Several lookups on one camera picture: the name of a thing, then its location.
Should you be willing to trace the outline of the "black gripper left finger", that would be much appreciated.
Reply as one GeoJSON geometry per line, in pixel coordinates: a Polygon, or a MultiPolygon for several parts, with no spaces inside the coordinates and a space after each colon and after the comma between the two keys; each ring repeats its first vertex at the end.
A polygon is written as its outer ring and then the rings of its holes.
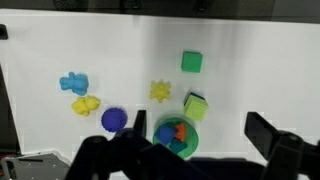
{"type": "Polygon", "coordinates": [[[147,120],[146,120],[146,111],[139,110],[135,119],[133,129],[142,137],[146,136],[147,132],[147,120]]]}

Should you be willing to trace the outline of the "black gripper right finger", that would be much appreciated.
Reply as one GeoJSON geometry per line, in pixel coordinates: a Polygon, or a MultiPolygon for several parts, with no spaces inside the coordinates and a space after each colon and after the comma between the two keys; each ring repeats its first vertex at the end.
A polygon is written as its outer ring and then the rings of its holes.
{"type": "Polygon", "coordinates": [[[257,112],[247,113],[244,133],[265,160],[270,159],[274,150],[278,155],[288,155],[283,147],[278,146],[286,132],[277,130],[257,112]]]}

